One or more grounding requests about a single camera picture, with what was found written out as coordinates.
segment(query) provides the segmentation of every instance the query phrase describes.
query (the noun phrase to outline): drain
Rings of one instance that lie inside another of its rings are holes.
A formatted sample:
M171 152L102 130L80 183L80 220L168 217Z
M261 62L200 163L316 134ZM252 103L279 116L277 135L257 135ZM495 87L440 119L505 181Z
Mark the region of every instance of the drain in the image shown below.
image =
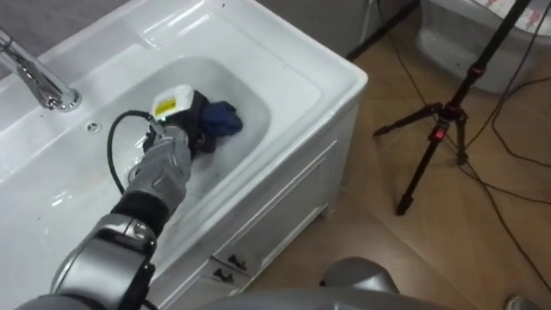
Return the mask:
M99 133L102 126L96 122L91 122L86 125L86 131L89 133Z

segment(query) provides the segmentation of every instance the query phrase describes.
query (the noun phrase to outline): tripod leg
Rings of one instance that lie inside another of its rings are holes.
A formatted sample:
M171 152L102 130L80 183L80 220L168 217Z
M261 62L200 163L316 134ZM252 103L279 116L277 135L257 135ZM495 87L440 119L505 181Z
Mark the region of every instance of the tripod leg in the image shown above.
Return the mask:
M461 112L461 115L455 120L457 126L457 164L464 165L467 162L468 155L465 150L465 124L467 123L467 114Z
M394 129L403 127L405 125L409 125L409 124L413 123L414 121L418 121L418 120L421 120L425 117L435 115L438 112L440 112L441 109L442 109L442 104L441 103L428 104L428 105L424 106L423 108L421 108L419 111L414 112L413 114L408 115L408 116L404 117L403 119L397 120L392 125L383 126L379 129L377 129L373 133L373 136L378 137L380 135L390 133Z
M429 136L429 147L424 152L423 158L421 158L421 162L417 166L415 174L413 175L410 184L407 186L406 192L402 195L402 199L400 199L399 201L398 207L396 208L396 215L402 216L406 214L407 209L410 208L413 202L413 192L415 191L415 188L417 188L419 181L421 180L421 177L423 176L424 171L430 162L430 159L434 155L434 152L438 148L438 145L440 145L443 136L446 134L445 130L446 129L440 127L440 124L436 124L436 126L432 130L432 133Z

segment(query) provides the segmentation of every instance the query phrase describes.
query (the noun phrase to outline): yellow label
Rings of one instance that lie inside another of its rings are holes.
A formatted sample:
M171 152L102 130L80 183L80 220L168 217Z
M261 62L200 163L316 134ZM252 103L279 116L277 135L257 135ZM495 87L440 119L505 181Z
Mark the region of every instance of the yellow label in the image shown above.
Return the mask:
M167 111L170 111L176 107L176 98L172 97L160 102L155 108L155 116L159 116Z

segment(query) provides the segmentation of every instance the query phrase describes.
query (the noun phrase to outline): white sink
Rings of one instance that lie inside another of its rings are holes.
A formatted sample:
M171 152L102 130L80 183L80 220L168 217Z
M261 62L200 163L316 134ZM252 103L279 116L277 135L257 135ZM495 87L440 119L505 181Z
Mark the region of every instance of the white sink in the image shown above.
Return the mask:
M41 58L83 95L68 114L39 108L15 76L0 81L3 307L47 293L61 261L120 195L108 127L158 93L190 84L227 100L245 127L194 162L189 194L154 258L162 273L277 165L355 97L365 73L252 0L134 0ZM90 133L90 123L101 126ZM124 121L115 165L126 180L147 125Z

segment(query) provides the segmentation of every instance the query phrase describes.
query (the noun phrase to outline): wooden floor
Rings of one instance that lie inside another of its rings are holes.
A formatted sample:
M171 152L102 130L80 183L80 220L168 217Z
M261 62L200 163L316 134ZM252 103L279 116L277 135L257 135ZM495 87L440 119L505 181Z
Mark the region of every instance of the wooden floor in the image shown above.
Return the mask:
M445 101L458 79L425 59L414 46L415 12L392 34L427 101ZM361 256L389 269L403 294L456 309L500 309L521 294L542 307L551 294L506 235L483 189L461 174L452 149L441 146L405 217L393 208L425 147L432 120L379 139L372 132L419 109L418 99L388 38L357 61L369 75L338 198L329 220L314 221L262 274L252 290L313 287L324 269L343 257ZM549 63L534 78L549 76ZM498 121L511 148L551 163L551 84L514 96ZM464 103L474 135L498 98L473 91ZM514 159L491 129L468 149L470 162L487 182L521 195L551 201L551 170ZM551 206L492 192L505 220L551 282Z

